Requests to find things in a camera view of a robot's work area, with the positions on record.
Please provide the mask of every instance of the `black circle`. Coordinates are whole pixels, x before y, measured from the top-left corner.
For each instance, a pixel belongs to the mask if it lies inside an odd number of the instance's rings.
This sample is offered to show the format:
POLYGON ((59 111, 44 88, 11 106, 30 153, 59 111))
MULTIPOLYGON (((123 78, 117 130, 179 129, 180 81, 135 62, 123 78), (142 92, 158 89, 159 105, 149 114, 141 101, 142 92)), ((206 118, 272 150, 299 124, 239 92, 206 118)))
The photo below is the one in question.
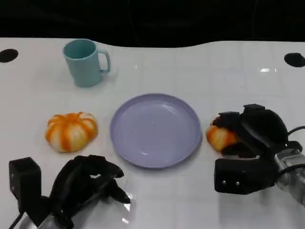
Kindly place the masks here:
POLYGON ((0 62, 7 63, 17 58, 18 51, 15 49, 5 49, 0 52, 0 62))
POLYGON ((286 54, 284 60, 287 64, 296 68, 305 66, 305 58, 298 52, 286 54))

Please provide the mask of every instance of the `black cable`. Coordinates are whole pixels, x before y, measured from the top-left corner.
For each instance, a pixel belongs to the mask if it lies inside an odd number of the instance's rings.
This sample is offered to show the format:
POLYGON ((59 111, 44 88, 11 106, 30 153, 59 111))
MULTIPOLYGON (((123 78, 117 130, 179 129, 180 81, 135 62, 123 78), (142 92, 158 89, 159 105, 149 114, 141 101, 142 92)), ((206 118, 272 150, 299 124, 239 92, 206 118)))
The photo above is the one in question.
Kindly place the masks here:
POLYGON ((298 130, 303 130, 305 129, 305 125, 302 125, 302 126, 299 126, 299 127, 296 127, 294 129, 292 129, 291 131, 288 132, 288 135, 291 135, 292 133, 294 133, 295 131, 298 131, 298 130))
POLYGON ((283 170, 279 171, 277 173, 277 175, 275 176, 275 181, 278 180, 278 178, 280 178, 282 175, 284 175, 285 173, 290 173, 291 171, 297 169, 297 168, 305 168, 305 164, 298 164, 298 165, 293 165, 293 166, 289 166, 287 168, 284 168, 283 170))
POLYGON ((22 216, 23 216, 24 212, 21 212, 17 218, 14 220, 14 222, 11 224, 11 226, 9 227, 9 229, 13 229, 17 223, 21 220, 22 216))
POLYGON ((133 19, 132 19, 132 7, 131 7, 131 0, 127 0, 127 4, 128 4, 128 14, 129 14, 129 22, 130 22, 130 26, 133 32, 133 36, 135 39, 135 42, 137 43, 137 45, 139 45, 140 47, 143 47, 143 45, 141 44, 141 42, 139 41, 139 38, 136 34, 134 25, 133 25, 133 19))

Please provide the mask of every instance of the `orange pumpkin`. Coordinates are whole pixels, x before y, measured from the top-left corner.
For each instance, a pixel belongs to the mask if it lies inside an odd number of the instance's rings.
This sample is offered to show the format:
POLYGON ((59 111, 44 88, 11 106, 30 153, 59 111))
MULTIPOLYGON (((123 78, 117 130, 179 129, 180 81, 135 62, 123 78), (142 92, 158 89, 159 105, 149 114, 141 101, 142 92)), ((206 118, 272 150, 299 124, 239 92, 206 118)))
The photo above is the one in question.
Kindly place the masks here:
POLYGON ((237 136, 233 131, 215 125, 211 125, 206 130, 206 139, 218 152, 221 152, 227 146, 238 142, 237 136))
POLYGON ((86 146, 97 133, 97 121, 92 114, 56 114, 48 122, 45 138, 56 151, 73 152, 86 146))

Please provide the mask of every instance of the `plate rim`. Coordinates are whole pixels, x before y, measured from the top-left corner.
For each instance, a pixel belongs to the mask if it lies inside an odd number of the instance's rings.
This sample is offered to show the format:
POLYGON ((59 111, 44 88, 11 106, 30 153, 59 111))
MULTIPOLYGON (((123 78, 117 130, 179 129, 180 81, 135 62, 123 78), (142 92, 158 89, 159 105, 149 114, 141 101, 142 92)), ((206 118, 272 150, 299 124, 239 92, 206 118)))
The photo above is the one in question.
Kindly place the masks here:
POLYGON ((110 129, 110 140, 111 140, 111 143, 112 143, 112 147, 114 149, 114 151, 120 156, 122 157, 124 160, 128 161, 129 163, 133 164, 133 165, 136 165, 138 167, 143 167, 143 168, 167 168, 167 167, 171 167, 171 166, 174 166, 174 165, 177 165, 179 164, 180 162, 184 161, 185 159, 187 159, 190 155, 192 155, 196 149, 201 145, 201 142, 202 142, 202 129, 201 129, 201 122, 200 122, 200 119, 196 113, 196 111, 184 100, 182 99, 179 99, 175 96, 172 96, 172 95, 168 95, 168 94, 163 94, 163 93, 149 93, 149 94, 142 94, 142 95, 138 95, 136 97, 133 97, 129 100, 127 100, 126 102, 124 102, 114 113, 114 115, 112 116, 112 119, 110 121, 110 125, 109 125, 109 129, 110 129), (114 121, 117 119, 117 116, 118 114, 120 113, 120 111, 130 102, 132 102, 133 100, 136 100, 136 99, 139 99, 139 98, 142 98, 142 97, 147 97, 147 96, 165 96, 165 97, 170 97, 170 98, 173 98, 175 100, 178 100, 182 103, 184 103, 188 109, 193 112, 194 114, 194 117, 195 117, 195 122, 197 122, 198 126, 199 126, 199 132, 197 133, 197 139, 196 141, 194 142, 194 145, 192 145, 192 149, 190 150, 189 153, 185 154, 185 156, 183 156, 182 158, 180 158, 179 160, 177 160, 176 162, 174 163, 168 163, 168 164, 164 164, 164 165, 150 165, 150 166, 146 166, 146 165, 141 165, 139 163, 136 163, 132 160, 130 160, 129 158, 127 158, 122 152, 120 152, 120 150, 118 150, 116 144, 114 143, 114 121))

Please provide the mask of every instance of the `mug handle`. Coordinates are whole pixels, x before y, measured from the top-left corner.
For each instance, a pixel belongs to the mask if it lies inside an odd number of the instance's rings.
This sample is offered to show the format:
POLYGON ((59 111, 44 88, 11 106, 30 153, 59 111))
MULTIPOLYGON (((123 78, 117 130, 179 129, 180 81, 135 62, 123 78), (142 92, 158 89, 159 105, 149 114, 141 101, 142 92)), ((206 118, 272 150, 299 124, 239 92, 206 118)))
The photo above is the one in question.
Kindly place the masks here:
POLYGON ((106 56, 106 60, 107 60, 107 69, 101 69, 101 72, 103 73, 108 73, 111 70, 111 62, 110 62, 110 56, 109 53, 104 50, 104 49, 98 49, 97 50, 98 53, 103 53, 106 56))

